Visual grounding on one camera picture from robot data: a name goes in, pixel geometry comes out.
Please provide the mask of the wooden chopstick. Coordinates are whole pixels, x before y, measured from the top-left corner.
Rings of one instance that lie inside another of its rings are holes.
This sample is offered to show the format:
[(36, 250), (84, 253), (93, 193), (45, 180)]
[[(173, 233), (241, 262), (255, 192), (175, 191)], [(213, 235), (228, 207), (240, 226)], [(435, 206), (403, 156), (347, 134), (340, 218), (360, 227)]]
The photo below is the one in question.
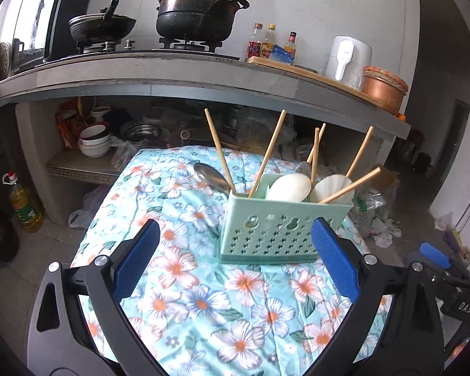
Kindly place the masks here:
[(218, 133), (216, 131), (216, 125), (215, 125), (215, 123), (214, 123), (214, 121), (213, 121), (213, 119), (210, 115), (210, 111), (209, 111), (208, 108), (204, 109), (204, 114), (205, 114), (208, 126), (210, 128), (210, 134), (211, 134), (211, 136), (213, 138), (213, 141), (214, 141), (214, 144), (216, 146), (216, 151), (218, 153), (218, 157), (219, 157), (220, 162), (222, 164), (222, 169), (224, 171), (224, 174), (226, 175), (228, 186), (229, 186), (230, 190), (233, 192), (233, 194), (237, 195), (238, 193), (237, 193), (235, 185), (233, 183), (232, 175), (230, 173), (226, 157), (224, 156), (224, 153), (223, 153), (222, 144), (221, 144), (221, 141), (219, 139)]
[(378, 174), (381, 173), (381, 169), (379, 167), (375, 168), (374, 170), (370, 171), (368, 174), (364, 175), (363, 177), (359, 178), (358, 180), (352, 182), (350, 185), (347, 185), (338, 191), (336, 191), (333, 194), (329, 194), (328, 197), (325, 197), (319, 201), (320, 204), (327, 204), (330, 203), (345, 194), (348, 194), (349, 192), (353, 191), (357, 187), (364, 185), (364, 183), (369, 182), (372, 180), (374, 177), (378, 176)]
[(277, 122), (277, 124), (276, 124), (276, 126), (273, 130), (271, 140), (269, 141), (269, 144), (266, 148), (266, 152), (264, 154), (263, 160), (260, 164), (259, 171), (257, 172), (256, 178), (254, 180), (253, 187), (251, 188), (250, 192), (248, 193), (248, 197), (250, 197), (250, 198), (252, 198), (254, 196), (256, 189), (259, 187), (261, 177), (263, 175), (263, 172), (266, 169), (266, 164), (267, 164), (268, 160), (270, 159), (270, 157), (272, 155), (272, 152), (274, 150), (274, 147), (275, 147), (275, 145), (278, 141), (278, 136), (279, 136), (279, 133), (280, 133), (280, 131), (282, 129), (282, 126), (284, 124), (284, 120), (285, 120), (286, 115), (287, 115), (287, 111), (282, 110), (281, 113), (280, 113), (280, 116), (278, 118), (278, 122)]
[(365, 134), (365, 137), (363, 139), (363, 142), (358, 150), (358, 152), (356, 153), (350, 167), (348, 168), (347, 172), (346, 172), (346, 177), (350, 177), (353, 173), (353, 171), (355, 170), (359, 160), (362, 158), (363, 156), (363, 153), (366, 149), (366, 147), (368, 146), (368, 143), (369, 143), (369, 140), (371, 139), (371, 136), (373, 134), (373, 130), (374, 130), (374, 127), (373, 126), (370, 126)]
[(320, 148), (320, 139), (321, 139), (321, 129), (315, 129), (314, 135), (314, 145), (312, 149), (312, 159), (311, 159), (311, 189), (315, 188), (316, 185), (316, 173), (318, 168), (318, 152)]
[(326, 123), (323, 123), (321, 127), (317, 127), (315, 129), (315, 132), (314, 132), (314, 142), (313, 142), (313, 146), (311, 148), (311, 151), (306, 159), (306, 162), (308, 164), (312, 164), (314, 159), (318, 158), (318, 152), (319, 152), (319, 149), (320, 149), (320, 142), (321, 142), (321, 139), (322, 139), (322, 136), (323, 136), (323, 133), (325, 131), (325, 128), (326, 128), (327, 124)]

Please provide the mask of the metal spoon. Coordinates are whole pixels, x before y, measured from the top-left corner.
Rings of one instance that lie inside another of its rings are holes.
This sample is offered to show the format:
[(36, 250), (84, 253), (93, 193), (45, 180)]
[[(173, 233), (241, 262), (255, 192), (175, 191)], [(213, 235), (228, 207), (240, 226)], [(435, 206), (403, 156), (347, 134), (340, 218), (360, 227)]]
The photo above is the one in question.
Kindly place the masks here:
[(195, 163), (194, 171), (210, 188), (224, 194), (226, 197), (230, 194), (228, 181), (215, 168), (204, 163)]

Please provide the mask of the concrete kitchen counter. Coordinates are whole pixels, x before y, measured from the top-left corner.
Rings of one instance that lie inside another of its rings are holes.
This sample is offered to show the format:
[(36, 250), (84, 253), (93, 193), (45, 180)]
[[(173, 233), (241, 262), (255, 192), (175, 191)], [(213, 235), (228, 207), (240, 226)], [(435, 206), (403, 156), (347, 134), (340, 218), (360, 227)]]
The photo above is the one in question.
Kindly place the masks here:
[(188, 98), (266, 110), (287, 110), (329, 124), (406, 138), (408, 123), (369, 96), (322, 76), (179, 52), (80, 55), (49, 62), (0, 81), (0, 107), (79, 96)]

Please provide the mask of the white shell-shaped spoon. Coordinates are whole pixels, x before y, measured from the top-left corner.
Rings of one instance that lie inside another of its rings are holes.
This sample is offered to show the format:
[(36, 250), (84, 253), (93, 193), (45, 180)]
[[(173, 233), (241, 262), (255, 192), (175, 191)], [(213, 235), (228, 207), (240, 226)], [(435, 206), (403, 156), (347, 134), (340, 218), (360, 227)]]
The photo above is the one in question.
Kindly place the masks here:
[[(343, 189), (352, 184), (352, 180), (348, 177), (345, 177), (341, 174), (334, 174), (328, 177), (325, 177), (320, 182), (318, 182), (315, 188), (310, 192), (309, 200), (313, 203), (319, 203), (323, 199), (328, 198), (328, 196), (339, 192), (340, 189)], [(347, 205), (350, 204), (355, 196), (355, 190), (352, 190), (338, 199), (333, 200), (332, 204)]]

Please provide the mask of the yellow cooking oil bottle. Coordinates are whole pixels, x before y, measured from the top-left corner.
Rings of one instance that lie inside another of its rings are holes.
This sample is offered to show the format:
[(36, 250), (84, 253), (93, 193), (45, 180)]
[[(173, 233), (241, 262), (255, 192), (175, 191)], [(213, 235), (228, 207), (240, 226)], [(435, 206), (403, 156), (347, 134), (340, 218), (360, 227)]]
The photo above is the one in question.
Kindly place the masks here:
[(20, 226), (26, 232), (38, 232), (43, 224), (43, 216), (29, 192), (18, 182), (17, 174), (14, 171), (5, 173), (2, 183), (9, 188), (9, 200)]

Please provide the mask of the copper bowl with woven lid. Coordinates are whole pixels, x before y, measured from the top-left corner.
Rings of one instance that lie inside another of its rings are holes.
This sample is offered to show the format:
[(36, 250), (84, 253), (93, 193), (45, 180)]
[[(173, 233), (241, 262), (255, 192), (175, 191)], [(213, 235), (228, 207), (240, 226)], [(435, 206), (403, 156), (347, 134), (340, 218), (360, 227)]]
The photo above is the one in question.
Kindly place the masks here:
[(361, 91), (372, 98), (378, 107), (396, 115), (408, 93), (408, 84), (398, 75), (370, 65), (363, 67)]

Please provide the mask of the wooden cutting board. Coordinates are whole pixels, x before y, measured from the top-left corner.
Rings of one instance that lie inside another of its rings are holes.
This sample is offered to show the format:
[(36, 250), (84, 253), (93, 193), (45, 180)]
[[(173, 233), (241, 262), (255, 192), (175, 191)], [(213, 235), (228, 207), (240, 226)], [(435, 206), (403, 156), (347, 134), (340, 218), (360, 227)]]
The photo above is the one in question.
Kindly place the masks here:
[(360, 98), (361, 100), (364, 100), (368, 102), (369, 104), (375, 105), (380, 108), (382, 107), (381, 102), (368, 96), (366, 93), (355, 90), (354, 88), (346, 86), (345, 84), (335, 81), (333, 79), (327, 78), (325, 76), (321, 76), (317, 74), (316, 72), (303, 70), (294, 65), (287, 65), (285, 63), (281, 63), (278, 61), (273, 61), (273, 60), (269, 60), (269, 59), (261, 58), (261, 57), (251, 57), (248, 60), (246, 60), (246, 62), (252, 65), (264, 66), (266, 68), (270, 68), (273, 70), (287, 72), (294, 76), (304, 77), (310, 80), (321, 82), (327, 86), (332, 86), (334, 88), (339, 89), (342, 92), (346, 92), (350, 95), (353, 95), (356, 98)]

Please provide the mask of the mint green utensil basket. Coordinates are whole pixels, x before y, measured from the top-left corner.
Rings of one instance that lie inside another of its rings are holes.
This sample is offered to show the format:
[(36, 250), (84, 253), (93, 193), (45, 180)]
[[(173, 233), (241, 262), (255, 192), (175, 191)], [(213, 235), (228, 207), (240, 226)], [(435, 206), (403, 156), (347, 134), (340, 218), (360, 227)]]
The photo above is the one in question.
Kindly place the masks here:
[(285, 265), (316, 261), (318, 253), (311, 241), (311, 225), (324, 218), (338, 230), (353, 207), (326, 204), (273, 201), (267, 189), (281, 177), (265, 174), (250, 198), (230, 194), (227, 198), (218, 259), (225, 264)]

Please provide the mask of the stack of white bowls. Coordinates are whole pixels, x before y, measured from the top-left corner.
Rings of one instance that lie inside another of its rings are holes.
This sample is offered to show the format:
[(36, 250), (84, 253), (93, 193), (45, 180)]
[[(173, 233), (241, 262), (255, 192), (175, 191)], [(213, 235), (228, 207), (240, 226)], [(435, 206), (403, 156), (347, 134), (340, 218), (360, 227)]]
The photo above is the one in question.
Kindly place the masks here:
[(110, 106), (97, 106), (90, 112), (87, 127), (80, 133), (78, 148), (83, 155), (95, 159), (110, 150), (112, 131), (104, 116), (112, 110)]

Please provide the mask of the stainless steel bowls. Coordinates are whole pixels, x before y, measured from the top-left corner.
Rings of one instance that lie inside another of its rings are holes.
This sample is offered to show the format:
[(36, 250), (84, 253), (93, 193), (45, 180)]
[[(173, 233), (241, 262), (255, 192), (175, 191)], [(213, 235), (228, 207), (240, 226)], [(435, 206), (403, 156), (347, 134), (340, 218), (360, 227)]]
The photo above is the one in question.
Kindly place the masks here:
[(160, 127), (150, 123), (129, 123), (122, 127), (121, 136), (132, 143), (152, 143), (160, 138)]

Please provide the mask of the white electric kettle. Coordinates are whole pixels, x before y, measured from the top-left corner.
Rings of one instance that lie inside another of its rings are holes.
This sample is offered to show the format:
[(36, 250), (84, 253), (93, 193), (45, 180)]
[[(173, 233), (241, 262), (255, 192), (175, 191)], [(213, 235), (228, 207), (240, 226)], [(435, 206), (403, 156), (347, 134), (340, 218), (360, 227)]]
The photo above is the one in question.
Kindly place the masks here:
[(361, 88), (363, 68), (371, 65), (372, 48), (353, 37), (334, 38), (324, 76), (355, 90)]

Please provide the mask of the blue white plastic bag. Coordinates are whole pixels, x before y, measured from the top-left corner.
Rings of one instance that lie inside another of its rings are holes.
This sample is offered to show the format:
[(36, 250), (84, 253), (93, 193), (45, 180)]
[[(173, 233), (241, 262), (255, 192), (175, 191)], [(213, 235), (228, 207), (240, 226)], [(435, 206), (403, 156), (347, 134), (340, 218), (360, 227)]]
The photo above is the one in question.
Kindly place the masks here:
[(294, 63), (294, 55), (286, 51), (284, 48), (275, 45), (268, 57), (269, 60), (284, 63), (286, 65), (292, 65)]

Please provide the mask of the yellow cap sauce bottle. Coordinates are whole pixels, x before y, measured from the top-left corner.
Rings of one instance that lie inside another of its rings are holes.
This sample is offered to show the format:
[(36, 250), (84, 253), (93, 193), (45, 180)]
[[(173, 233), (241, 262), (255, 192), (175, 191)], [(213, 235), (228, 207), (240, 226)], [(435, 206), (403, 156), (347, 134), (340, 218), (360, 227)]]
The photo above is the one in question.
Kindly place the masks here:
[(276, 45), (276, 26), (270, 24), (260, 45), (260, 57), (268, 59)]

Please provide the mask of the black gas stove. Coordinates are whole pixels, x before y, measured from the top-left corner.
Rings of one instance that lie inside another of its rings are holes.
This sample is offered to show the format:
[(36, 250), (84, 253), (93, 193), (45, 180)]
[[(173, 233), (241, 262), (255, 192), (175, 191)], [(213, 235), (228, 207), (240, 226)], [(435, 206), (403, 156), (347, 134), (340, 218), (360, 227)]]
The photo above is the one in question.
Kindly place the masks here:
[(237, 60), (242, 59), (239, 56), (226, 55), (221, 52), (222, 43), (206, 43), (188, 40), (178, 40), (173, 38), (159, 38), (159, 46), (157, 48), (143, 48), (136, 46), (136, 40), (126, 39), (124, 44), (121, 40), (107, 41), (104, 43), (92, 44), (89, 46), (77, 46), (73, 54), (62, 55), (59, 60), (75, 56), (88, 55), (107, 55), (107, 54), (184, 54), (199, 55), (220, 60)]

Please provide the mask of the large black steamer pot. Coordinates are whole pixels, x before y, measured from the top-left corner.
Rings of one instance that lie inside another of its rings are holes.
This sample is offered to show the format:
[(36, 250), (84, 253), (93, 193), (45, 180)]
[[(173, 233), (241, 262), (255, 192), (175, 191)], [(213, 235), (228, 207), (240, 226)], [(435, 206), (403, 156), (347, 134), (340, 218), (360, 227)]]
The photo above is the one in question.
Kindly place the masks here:
[(159, 0), (156, 30), (169, 39), (222, 43), (236, 13), (249, 7), (247, 0)]

